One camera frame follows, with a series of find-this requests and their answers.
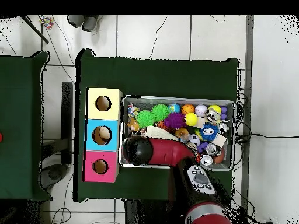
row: soccer ball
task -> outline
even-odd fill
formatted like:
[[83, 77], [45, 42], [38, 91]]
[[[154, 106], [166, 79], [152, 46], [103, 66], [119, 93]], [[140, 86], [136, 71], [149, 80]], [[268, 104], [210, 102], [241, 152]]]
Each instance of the soccer ball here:
[[190, 135], [188, 142], [195, 144], [196, 146], [200, 145], [199, 137], [195, 134]]

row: pink box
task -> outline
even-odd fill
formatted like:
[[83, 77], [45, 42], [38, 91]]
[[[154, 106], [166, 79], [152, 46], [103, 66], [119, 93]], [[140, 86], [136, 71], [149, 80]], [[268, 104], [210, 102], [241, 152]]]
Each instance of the pink box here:
[[[104, 174], [96, 173], [93, 164], [97, 160], [104, 160], [107, 165], [107, 171]], [[119, 173], [119, 163], [117, 161], [117, 152], [115, 151], [86, 151], [85, 159], [85, 182], [104, 182], [114, 183]]]

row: green spiky ball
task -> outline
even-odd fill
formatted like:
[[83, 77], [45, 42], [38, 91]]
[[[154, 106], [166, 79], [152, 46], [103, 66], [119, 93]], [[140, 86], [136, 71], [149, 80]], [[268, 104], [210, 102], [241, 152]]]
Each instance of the green spiky ball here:
[[144, 128], [146, 126], [151, 126], [155, 123], [154, 116], [148, 110], [143, 110], [138, 113], [136, 116], [136, 120], [140, 126], [140, 128]]
[[163, 121], [168, 117], [169, 114], [169, 109], [164, 104], [158, 104], [152, 109], [152, 115], [154, 116], [155, 122]]

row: wooden cube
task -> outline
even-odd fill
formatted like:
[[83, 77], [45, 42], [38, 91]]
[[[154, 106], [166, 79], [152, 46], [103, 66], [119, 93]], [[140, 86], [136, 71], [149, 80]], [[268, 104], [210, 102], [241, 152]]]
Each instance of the wooden cube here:
[[[93, 131], [97, 127], [106, 127], [110, 131], [110, 141], [107, 144], [97, 144], [93, 137]], [[117, 151], [119, 149], [119, 121], [116, 120], [87, 120], [86, 132], [87, 151]]]
[[123, 93], [119, 89], [86, 88], [86, 115], [94, 120], [119, 120]]
[[117, 158], [117, 152], [86, 151], [82, 179], [84, 182], [114, 183], [119, 173]]

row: blue box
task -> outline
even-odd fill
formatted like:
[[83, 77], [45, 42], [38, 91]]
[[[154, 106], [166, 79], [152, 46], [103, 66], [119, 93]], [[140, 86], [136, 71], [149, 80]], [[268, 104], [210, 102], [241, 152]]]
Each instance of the blue box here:
[[[92, 133], [94, 129], [98, 126], [106, 126], [111, 130], [112, 138], [108, 144], [98, 145], [92, 139]], [[86, 150], [87, 151], [117, 151], [117, 143], [119, 139], [119, 122], [116, 120], [90, 120], [87, 119], [87, 141]]]

